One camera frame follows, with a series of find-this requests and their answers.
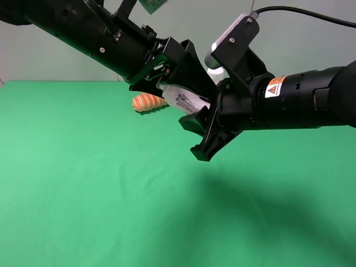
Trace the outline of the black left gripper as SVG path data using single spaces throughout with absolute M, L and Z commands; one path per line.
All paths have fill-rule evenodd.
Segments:
M 190 40 L 178 42 L 172 37 L 149 41 L 122 41 L 122 77 L 132 92 L 162 97 L 157 85 L 175 86 L 211 101 L 216 85 L 198 59 Z

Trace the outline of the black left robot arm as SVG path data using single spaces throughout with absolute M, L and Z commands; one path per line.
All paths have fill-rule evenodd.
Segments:
M 162 86 L 183 88 L 210 100 L 216 86 L 194 44 L 158 38 L 129 15 L 135 1 L 111 13 L 103 1 L 2 1 L 1 21 L 34 25 L 114 71 L 131 91 L 162 96 Z

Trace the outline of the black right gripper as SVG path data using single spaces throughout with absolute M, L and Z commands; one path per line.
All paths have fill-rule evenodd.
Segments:
M 261 96 L 273 78 L 274 75 L 267 72 L 246 80 L 247 85 L 242 87 L 225 78 L 217 84 L 212 111 L 203 107 L 179 119 L 185 131 L 203 136 L 202 141 L 190 149 L 197 160 L 210 161 L 243 131 L 269 128 L 262 115 Z

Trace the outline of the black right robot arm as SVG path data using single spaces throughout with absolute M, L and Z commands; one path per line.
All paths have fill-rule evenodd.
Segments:
M 218 83 L 210 107 L 180 118 L 186 131 L 202 137 L 191 148 L 200 161 L 212 157 L 244 131 L 355 127 L 355 62 L 347 66 L 249 81 L 241 97 L 226 78 Z

